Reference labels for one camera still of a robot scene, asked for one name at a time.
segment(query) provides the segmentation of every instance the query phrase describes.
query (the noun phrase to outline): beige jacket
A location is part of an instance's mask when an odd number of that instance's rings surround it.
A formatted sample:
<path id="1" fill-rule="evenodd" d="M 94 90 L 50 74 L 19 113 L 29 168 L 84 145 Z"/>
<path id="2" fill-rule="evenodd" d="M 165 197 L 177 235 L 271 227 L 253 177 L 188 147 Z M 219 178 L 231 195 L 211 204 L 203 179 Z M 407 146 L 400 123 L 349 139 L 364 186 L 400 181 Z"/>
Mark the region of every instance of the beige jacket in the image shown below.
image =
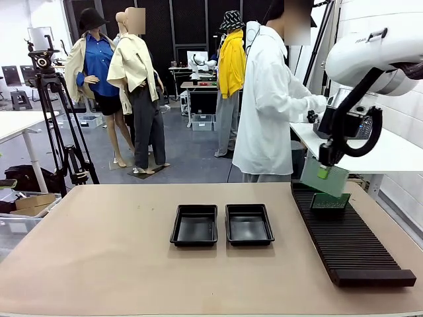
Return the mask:
<path id="1" fill-rule="evenodd" d="M 123 34 L 112 57 L 107 81 L 128 95 L 145 80 L 149 85 L 151 100 L 156 101 L 159 96 L 147 44 L 136 35 Z"/>
<path id="2" fill-rule="evenodd" d="M 77 76 L 79 73 L 84 72 L 84 61 L 85 61 L 85 50 L 87 47 L 87 43 L 85 38 L 88 32 L 85 32 L 82 37 L 75 43 L 72 47 L 69 56 L 67 57 L 67 61 L 65 64 L 65 81 L 67 85 L 67 89 L 69 91 L 69 95 L 71 96 L 72 100 L 79 102 L 81 97 L 86 96 L 87 98 L 94 99 L 94 93 L 89 88 L 88 84 L 85 83 L 82 87 L 78 87 L 77 85 Z M 112 51 L 116 49 L 113 41 L 105 36 L 104 34 L 100 34 L 104 38 L 108 40 L 110 43 L 110 47 Z M 120 101 L 122 103 L 122 107 L 124 109 L 124 114 L 131 114 L 132 107 L 126 96 L 125 92 L 121 89 L 120 90 Z"/>

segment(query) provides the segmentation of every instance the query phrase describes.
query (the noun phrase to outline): cardboard box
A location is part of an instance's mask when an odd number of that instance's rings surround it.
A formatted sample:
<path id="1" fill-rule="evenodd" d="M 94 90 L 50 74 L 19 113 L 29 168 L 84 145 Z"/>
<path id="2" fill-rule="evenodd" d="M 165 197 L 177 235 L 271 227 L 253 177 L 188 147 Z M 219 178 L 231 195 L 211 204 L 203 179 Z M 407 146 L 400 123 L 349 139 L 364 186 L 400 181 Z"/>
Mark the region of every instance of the cardboard box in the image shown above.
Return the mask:
<path id="1" fill-rule="evenodd" d="M 49 205 L 56 200 L 54 194 L 37 195 L 28 198 L 18 199 L 15 201 L 16 209 L 28 209 L 42 205 Z"/>
<path id="2" fill-rule="evenodd" d="M 37 216 L 41 211 L 43 211 L 45 208 L 47 208 L 50 205 L 50 203 L 47 203 L 45 205 L 36 206 L 36 207 L 29 207 L 25 209 L 19 209 L 16 211 L 11 211 L 11 215 L 24 215 L 24 216 Z"/>

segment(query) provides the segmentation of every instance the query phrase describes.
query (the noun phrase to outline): tabletop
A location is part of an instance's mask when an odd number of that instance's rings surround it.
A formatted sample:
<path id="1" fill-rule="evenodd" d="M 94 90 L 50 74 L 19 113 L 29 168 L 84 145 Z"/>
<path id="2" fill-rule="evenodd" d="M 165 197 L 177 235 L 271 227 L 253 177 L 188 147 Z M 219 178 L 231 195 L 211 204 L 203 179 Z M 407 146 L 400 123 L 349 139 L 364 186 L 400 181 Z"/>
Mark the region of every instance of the tabletop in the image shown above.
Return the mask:
<path id="1" fill-rule="evenodd" d="M 178 70 L 186 70 L 189 69 L 187 67 L 169 67 L 169 71 L 178 71 Z"/>
<path id="2" fill-rule="evenodd" d="M 423 251 L 356 184 L 346 191 L 398 264 L 417 276 L 414 287 L 333 285 L 287 183 L 84 185 L 0 264 L 0 315 L 423 313 Z M 264 203 L 275 241 L 260 248 L 228 245 L 229 203 Z M 181 204 L 217 205 L 213 248 L 170 244 Z"/>
<path id="3" fill-rule="evenodd" d="M 291 128 L 315 157 L 326 143 L 313 131 L 313 124 L 291 123 Z M 366 140 L 349 140 L 353 148 L 362 147 Z M 354 174 L 387 174 L 392 172 L 423 172 L 423 149 L 398 135 L 382 129 L 375 148 L 363 157 L 345 155 L 337 166 Z"/>
<path id="4" fill-rule="evenodd" d="M 1 111 L 0 142 L 5 142 L 23 130 L 43 121 L 43 111 Z"/>
<path id="5" fill-rule="evenodd" d="M 216 85 L 212 85 L 212 83 L 216 83 L 215 81 L 198 81 L 198 83 L 207 83 L 209 85 L 207 86 L 201 86 L 201 85 L 194 85 L 192 81 L 184 81 L 182 85 L 180 86 L 182 89 L 194 89 L 194 88 L 210 88 L 210 89 L 217 89 Z"/>

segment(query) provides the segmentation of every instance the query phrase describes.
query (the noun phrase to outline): gray trousers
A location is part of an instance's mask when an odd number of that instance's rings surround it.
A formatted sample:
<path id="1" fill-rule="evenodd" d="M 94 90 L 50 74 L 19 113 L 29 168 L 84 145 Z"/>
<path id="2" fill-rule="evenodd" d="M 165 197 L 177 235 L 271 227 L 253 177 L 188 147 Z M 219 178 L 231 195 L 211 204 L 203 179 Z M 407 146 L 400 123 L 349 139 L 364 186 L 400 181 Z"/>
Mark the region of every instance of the gray trousers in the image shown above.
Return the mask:
<path id="1" fill-rule="evenodd" d="M 163 117 L 157 101 L 151 101 L 148 85 L 130 93 L 135 126 L 135 166 L 148 168 L 148 144 L 153 146 L 157 165 L 166 163 Z"/>
<path id="2" fill-rule="evenodd" d="M 220 90 L 217 92 L 216 122 L 219 137 L 219 149 L 215 156 L 223 157 L 227 150 L 235 150 L 238 134 L 239 91 L 228 99 L 223 99 Z"/>
<path id="3" fill-rule="evenodd" d="M 253 175 L 243 173 L 243 183 L 288 183 L 291 175 Z"/>

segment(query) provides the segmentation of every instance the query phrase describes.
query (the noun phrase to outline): yellow jacket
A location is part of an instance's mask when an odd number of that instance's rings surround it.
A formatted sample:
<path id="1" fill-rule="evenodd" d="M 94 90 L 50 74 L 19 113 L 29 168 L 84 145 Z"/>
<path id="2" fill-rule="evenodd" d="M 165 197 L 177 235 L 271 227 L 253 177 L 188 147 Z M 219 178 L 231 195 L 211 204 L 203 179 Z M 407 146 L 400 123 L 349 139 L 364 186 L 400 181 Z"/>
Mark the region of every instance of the yellow jacket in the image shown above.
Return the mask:
<path id="1" fill-rule="evenodd" d="M 230 33 L 220 49 L 219 58 L 219 89 L 223 99 L 228 99 L 244 85 L 245 52 L 242 30 Z"/>

